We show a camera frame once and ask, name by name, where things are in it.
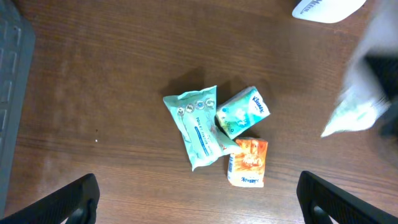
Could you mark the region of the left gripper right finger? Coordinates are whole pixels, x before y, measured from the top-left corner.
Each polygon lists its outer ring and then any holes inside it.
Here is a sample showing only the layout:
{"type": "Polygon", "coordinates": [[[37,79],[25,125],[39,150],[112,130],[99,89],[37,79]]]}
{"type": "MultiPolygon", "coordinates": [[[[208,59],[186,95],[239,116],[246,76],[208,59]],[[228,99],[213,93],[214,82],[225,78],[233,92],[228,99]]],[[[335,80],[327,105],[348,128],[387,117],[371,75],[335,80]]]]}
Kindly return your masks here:
{"type": "Polygon", "coordinates": [[[397,217],[355,197],[319,176],[303,171],[296,189],[306,224],[397,223],[397,217]]]}

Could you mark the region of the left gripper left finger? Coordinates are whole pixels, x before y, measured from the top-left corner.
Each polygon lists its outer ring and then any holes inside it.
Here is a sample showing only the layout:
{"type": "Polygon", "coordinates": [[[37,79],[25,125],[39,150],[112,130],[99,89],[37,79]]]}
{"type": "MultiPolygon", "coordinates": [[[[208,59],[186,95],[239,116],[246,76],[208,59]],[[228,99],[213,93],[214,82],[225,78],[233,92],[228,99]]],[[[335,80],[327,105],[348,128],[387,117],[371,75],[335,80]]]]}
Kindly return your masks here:
{"type": "Polygon", "coordinates": [[[28,207],[1,220],[3,224],[94,224],[100,189],[94,174],[86,174],[28,207]]]}

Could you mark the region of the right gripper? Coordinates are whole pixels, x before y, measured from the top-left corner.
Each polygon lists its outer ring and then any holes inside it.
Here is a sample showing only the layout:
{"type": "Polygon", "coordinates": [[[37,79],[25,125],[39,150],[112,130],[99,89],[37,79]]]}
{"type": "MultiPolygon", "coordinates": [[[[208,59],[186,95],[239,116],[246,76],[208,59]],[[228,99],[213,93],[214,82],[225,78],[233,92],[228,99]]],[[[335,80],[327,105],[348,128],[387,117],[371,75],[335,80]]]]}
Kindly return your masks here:
{"type": "Polygon", "coordinates": [[[389,103],[387,111],[381,116],[380,134],[397,137],[397,55],[368,54],[364,59],[389,103]]]}

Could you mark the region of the white tube with tan cap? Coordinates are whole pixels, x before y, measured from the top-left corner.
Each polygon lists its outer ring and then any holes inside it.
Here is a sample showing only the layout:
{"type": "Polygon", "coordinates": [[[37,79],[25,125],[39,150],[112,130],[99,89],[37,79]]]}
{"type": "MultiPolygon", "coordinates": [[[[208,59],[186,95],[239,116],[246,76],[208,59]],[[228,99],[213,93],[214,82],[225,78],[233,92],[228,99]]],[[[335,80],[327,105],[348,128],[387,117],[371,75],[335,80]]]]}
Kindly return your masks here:
{"type": "Polygon", "coordinates": [[[389,103],[365,56],[397,55],[397,1],[381,1],[349,60],[343,86],[321,137],[369,129],[389,103]]]}

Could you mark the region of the orange Kleenex tissue pack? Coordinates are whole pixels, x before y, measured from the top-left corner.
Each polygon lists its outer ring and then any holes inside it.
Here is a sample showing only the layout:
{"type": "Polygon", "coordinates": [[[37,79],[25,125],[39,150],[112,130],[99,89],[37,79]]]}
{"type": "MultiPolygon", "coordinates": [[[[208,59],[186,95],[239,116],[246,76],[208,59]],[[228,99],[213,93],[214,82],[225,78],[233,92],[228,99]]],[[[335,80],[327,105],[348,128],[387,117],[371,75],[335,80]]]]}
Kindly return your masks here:
{"type": "Polygon", "coordinates": [[[230,154],[228,181],[236,187],[262,188],[268,142],[263,139],[237,138],[235,143],[241,149],[230,154]]]}

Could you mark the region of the teal Kleenex tissue pack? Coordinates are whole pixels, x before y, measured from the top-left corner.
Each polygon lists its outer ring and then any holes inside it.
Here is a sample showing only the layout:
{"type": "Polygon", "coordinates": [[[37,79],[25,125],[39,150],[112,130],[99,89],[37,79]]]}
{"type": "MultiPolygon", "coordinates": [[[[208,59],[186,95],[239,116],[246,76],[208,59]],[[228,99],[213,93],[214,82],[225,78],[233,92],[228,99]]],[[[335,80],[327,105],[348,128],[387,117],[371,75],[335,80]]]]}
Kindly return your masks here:
{"type": "Polygon", "coordinates": [[[240,91],[216,110],[216,118],[230,139],[238,137],[270,114],[261,94],[254,86],[240,91]]]}

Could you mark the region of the mint toilet wipes pack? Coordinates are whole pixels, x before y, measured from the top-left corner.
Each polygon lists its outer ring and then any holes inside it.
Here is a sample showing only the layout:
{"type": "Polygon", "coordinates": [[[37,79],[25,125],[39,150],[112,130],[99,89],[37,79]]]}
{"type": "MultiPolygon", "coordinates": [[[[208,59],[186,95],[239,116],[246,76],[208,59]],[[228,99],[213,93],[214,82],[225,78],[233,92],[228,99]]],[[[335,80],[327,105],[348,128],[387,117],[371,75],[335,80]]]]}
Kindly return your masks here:
{"type": "Polygon", "coordinates": [[[163,97],[182,134],[192,169],[209,166],[241,148],[216,125],[216,88],[163,97]]]}

